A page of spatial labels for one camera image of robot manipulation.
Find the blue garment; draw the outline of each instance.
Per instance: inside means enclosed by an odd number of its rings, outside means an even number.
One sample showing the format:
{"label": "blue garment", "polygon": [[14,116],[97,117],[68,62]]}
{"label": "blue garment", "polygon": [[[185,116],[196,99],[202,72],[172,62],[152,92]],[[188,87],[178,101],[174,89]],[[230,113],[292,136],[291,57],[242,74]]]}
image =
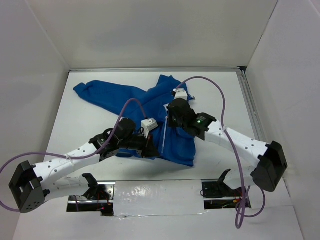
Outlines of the blue garment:
{"label": "blue garment", "polygon": [[[186,165],[194,166],[196,154],[195,141],[192,136],[187,134],[182,128],[170,128],[166,121],[167,110],[165,104],[173,101],[171,94],[181,82],[172,76],[160,75],[155,87],[144,91],[135,86],[119,85],[104,81],[94,80],[87,84],[80,83],[74,87],[74,91],[83,100],[104,108],[114,114],[119,115],[127,100],[131,98],[138,99],[148,118],[154,118],[158,127],[151,133],[153,135],[154,146],[158,149],[162,159]],[[123,117],[132,119],[137,128],[141,126],[144,116],[136,102],[132,102],[126,108]],[[126,155],[119,154],[118,157],[139,158],[136,151],[121,150]]]}

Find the blue cloth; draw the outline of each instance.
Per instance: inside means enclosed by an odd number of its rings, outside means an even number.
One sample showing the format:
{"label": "blue cloth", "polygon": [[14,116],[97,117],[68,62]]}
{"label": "blue cloth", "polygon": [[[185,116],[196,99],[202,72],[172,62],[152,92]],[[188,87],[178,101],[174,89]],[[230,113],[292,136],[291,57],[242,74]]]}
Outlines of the blue cloth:
{"label": "blue cloth", "polygon": [[[153,135],[154,146],[161,154],[160,158],[193,167],[196,154],[194,138],[182,128],[168,127],[166,121],[167,110],[164,105],[173,101],[174,98],[171,92],[180,83],[180,81],[172,76],[160,75],[156,86],[148,91],[135,86],[119,85],[98,80],[88,82],[87,84],[80,83],[73,90],[83,100],[117,115],[120,114],[127,100],[130,98],[138,99],[143,105],[147,117],[154,118],[158,123],[158,127],[151,133]],[[123,117],[132,119],[137,128],[141,126],[141,121],[144,119],[136,102],[128,105]],[[135,156],[139,158],[136,151],[122,149],[121,152],[118,155],[119,157]]]}

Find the white table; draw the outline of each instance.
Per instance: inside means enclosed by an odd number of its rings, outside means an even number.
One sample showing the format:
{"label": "white table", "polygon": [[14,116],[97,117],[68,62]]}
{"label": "white table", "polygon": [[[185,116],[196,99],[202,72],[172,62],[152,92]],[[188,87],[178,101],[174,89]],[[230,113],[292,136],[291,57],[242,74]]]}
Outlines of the white table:
{"label": "white table", "polygon": [[[101,80],[123,85],[133,85],[144,90],[152,88],[159,75],[173,75],[183,81],[192,76],[204,76],[216,81],[226,97],[225,124],[249,137],[254,136],[245,100],[235,72],[71,72],[52,131],[48,152],[67,153],[91,137],[112,128],[117,116],[80,99],[73,91],[79,83]],[[189,93],[196,97],[192,104],[197,112],[205,112],[220,119],[222,99],[217,89],[203,80],[188,84]],[[199,179],[217,179],[229,168],[237,168],[233,153],[212,143],[196,139],[194,167],[178,165],[166,160],[141,160],[112,157],[99,164],[83,168],[73,176],[92,173],[98,180],[198,180],[192,191],[195,201],[201,189]],[[252,188],[249,196],[253,209],[261,205],[258,189]],[[21,214],[14,240],[193,240],[201,239],[290,239],[301,240],[302,235],[284,182],[276,192],[267,194],[267,208],[257,218],[246,219],[241,230],[236,230],[235,210],[216,209],[204,214],[158,215],[148,217],[103,217],[98,212],[66,212],[67,197],[51,200],[28,214]]]}

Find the white floor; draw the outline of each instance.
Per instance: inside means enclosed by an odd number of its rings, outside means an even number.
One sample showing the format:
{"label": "white floor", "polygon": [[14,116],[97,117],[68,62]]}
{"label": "white floor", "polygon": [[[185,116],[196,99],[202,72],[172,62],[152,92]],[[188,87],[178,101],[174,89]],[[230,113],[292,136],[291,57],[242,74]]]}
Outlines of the white floor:
{"label": "white floor", "polygon": [[[226,125],[247,136],[254,136],[235,72],[72,72],[68,78],[48,151],[63,154],[76,149],[96,134],[112,128],[117,119],[116,115],[80,99],[73,91],[74,86],[92,80],[101,80],[133,85],[147,90],[155,86],[160,74],[173,75],[180,81],[196,75],[213,79],[225,93]],[[220,119],[222,99],[214,86],[202,80],[194,80],[188,83],[188,88],[190,94],[196,97],[192,105],[196,112],[205,112]],[[227,150],[198,139],[196,147],[194,167],[185,167],[161,159],[138,160],[112,157],[94,166],[83,168],[73,175],[92,173],[98,180],[118,181],[118,183],[119,181],[136,181],[134,183],[138,189],[142,185],[139,180],[216,179],[224,170],[237,168],[234,155]],[[186,181],[174,181],[177,184],[177,193],[181,190],[179,182],[186,184]],[[195,204],[199,204],[203,201],[198,194],[201,189],[201,181],[193,182],[192,186],[186,189],[191,191],[192,196],[190,197],[194,199]],[[164,184],[163,181],[157,183],[159,186]],[[259,189],[253,187],[249,197],[252,209],[248,209],[247,214],[250,215],[257,212],[261,206]],[[235,227],[236,212],[234,209],[204,210],[202,212],[197,207],[196,211],[202,214],[195,214],[195,211],[189,214],[188,209],[190,208],[181,207],[179,215],[172,215],[175,209],[170,209],[170,207],[177,208],[177,202],[172,203],[173,200],[178,200],[178,195],[170,198],[169,194],[160,200],[157,199],[154,201],[154,206],[152,206],[152,199],[147,202],[151,210],[158,208],[160,204],[165,206],[165,213],[156,211],[156,216],[128,216],[126,218],[122,216],[103,217],[99,212],[66,212],[67,200],[67,197],[57,198],[33,212],[21,214],[14,240],[303,239],[283,181],[280,182],[276,192],[267,193],[267,207],[264,212],[259,217],[245,219],[241,230]],[[134,204],[137,208],[143,207],[139,205],[138,200]],[[131,208],[131,210],[136,212],[137,208]]]}

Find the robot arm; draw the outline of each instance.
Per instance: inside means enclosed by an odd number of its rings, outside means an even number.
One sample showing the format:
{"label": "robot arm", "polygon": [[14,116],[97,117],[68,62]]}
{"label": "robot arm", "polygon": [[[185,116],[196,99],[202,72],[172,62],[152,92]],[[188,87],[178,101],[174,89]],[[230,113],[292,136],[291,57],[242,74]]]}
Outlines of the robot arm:
{"label": "robot arm", "polygon": [[94,197],[97,192],[104,191],[97,180],[90,173],[79,177],[67,175],[86,166],[97,164],[105,159],[115,156],[119,149],[136,150],[143,158],[158,157],[160,154],[153,145],[153,138],[149,132],[157,127],[153,119],[141,121],[141,131],[136,133],[136,124],[123,118],[106,145],[99,154],[94,154],[100,149],[112,129],[90,139],[89,142],[65,155],[65,158],[55,158],[46,162],[30,165],[28,161],[18,165],[9,183],[21,213],[28,213],[41,206],[43,203],[64,196],[80,195],[87,198]]}
{"label": "robot arm", "polygon": [[[183,128],[191,136],[233,152],[221,122],[206,113],[196,114],[187,102],[188,95],[183,88],[174,93],[174,100],[167,106],[169,127]],[[250,167],[243,169],[245,186],[257,185],[265,191],[275,191],[288,167],[282,146],[275,141],[267,144],[252,139],[230,128],[227,131],[239,156],[250,164]],[[228,170],[221,177],[224,184],[233,190],[241,186],[238,170]]]}

